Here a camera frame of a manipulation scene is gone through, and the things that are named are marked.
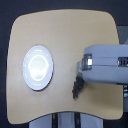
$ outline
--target wooden board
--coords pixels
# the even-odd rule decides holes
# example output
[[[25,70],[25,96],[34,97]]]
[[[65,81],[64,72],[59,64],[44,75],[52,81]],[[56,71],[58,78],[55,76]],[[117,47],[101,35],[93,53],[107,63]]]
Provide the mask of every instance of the wooden board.
[[[7,61],[7,115],[12,124],[40,116],[77,111],[104,119],[119,119],[123,113],[123,87],[90,83],[72,98],[76,63],[84,48],[93,44],[119,44],[113,18],[105,12],[57,10],[20,16],[13,24]],[[49,86],[39,92],[24,81],[23,59],[35,46],[46,47],[54,62]]]

